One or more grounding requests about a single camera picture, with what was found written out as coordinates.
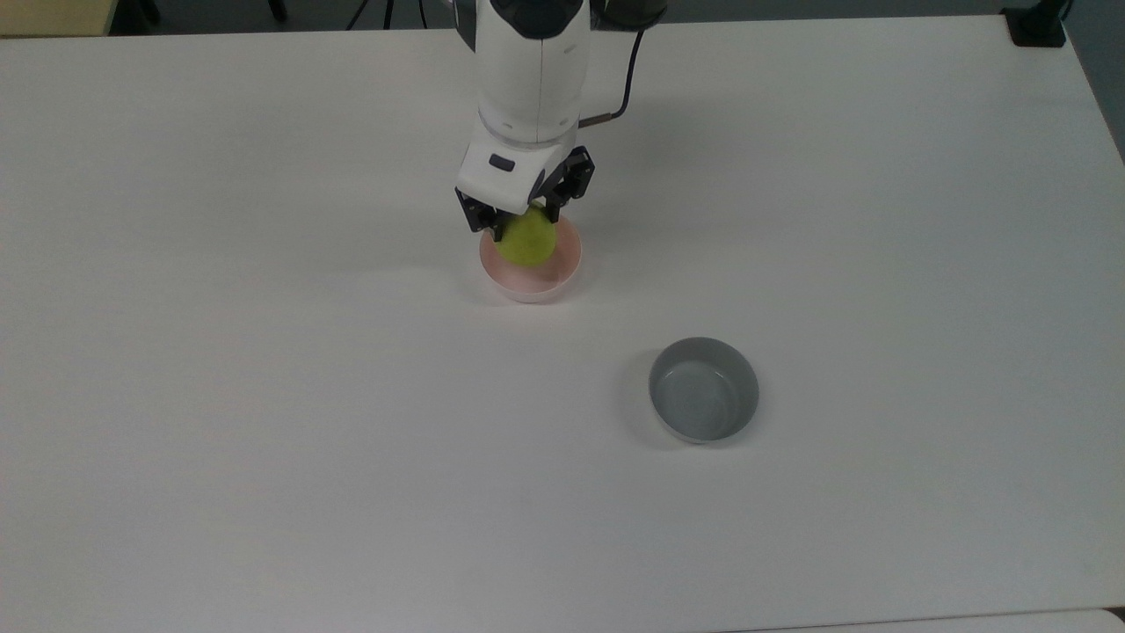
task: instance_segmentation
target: gray bowl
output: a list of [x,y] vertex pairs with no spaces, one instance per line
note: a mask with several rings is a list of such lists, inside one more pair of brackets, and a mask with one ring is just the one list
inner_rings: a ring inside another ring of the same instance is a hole
[[758,408],[758,379],[737,350],[698,337],[660,353],[648,374],[648,395],[673,435],[703,444],[746,427]]

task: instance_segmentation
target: pink bowl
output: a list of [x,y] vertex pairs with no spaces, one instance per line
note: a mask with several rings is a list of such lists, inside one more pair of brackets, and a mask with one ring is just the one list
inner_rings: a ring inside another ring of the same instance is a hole
[[555,224],[556,244],[550,259],[533,268],[501,256],[492,235],[480,236],[480,263],[501,293],[520,302],[541,302],[558,296],[582,262],[578,229],[566,217]]

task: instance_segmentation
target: floor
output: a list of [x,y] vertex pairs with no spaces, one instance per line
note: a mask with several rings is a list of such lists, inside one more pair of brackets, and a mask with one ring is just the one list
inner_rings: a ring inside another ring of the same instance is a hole
[[[342,30],[363,0],[285,0],[289,19],[278,22],[267,0],[154,0],[162,19],[148,24],[138,0],[118,0],[114,35]],[[369,0],[357,29],[382,28],[387,2]],[[881,16],[994,15],[1030,0],[672,0],[667,21],[776,20]],[[398,0],[392,28],[449,28],[441,0]],[[1125,156],[1125,1],[1074,0],[1066,30]]]

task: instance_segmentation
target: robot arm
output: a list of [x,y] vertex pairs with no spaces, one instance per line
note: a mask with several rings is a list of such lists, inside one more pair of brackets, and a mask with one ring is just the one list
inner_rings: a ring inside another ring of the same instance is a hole
[[613,1],[610,11],[609,0],[451,0],[457,28],[476,51],[480,82],[479,116],[457,177],[472,230],[502,238],[504,214],[522,214],[537,198],[546,198],[556,221],[560,207],[585,193],[594,163],[575,145],[591,3],[600,20],[628,30],[651,26],[667,6]]

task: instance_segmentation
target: black mount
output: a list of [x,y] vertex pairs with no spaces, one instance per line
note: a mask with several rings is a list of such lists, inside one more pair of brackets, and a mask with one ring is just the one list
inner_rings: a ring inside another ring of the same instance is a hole
[[595,30],[647,30],[668,12],[668,0],[591,0]]
[[1041,0],[1030,9],[1004,9],[1016,46],[1061,48],[1066,43],[1059,13],[1068,0]]

